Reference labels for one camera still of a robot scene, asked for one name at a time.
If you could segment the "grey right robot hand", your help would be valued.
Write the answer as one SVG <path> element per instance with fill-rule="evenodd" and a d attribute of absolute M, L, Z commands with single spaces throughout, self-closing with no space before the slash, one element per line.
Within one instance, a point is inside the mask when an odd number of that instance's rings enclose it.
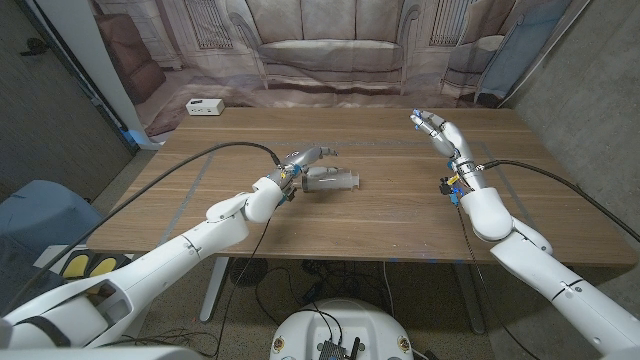
<path fill-rule="evenodd" d="M 469 191 L 487 187 L 486 180 L 477 169 L 471 148 L 461 130 L 452 122 L 435 113 L 414 109 L 410 119 L 415 128 L 426 133 L 433 147 L 448 159 L 450 168 L 458 181 Z"/>

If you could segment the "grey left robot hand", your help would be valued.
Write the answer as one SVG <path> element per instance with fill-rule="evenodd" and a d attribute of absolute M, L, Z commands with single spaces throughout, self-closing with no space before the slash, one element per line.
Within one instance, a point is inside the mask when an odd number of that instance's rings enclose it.
<path fill-rule="evenodd" d="M 337 151 L 324 146 L 311 147 L 288 154 L 268 175 L 268 178 L 276 183 L 283 192 L 281 203 L 291 201 L 295 197 L 293 182 L 302 174 L 306 174 L 311 164 L 325 156 L 337 155 Z"/>

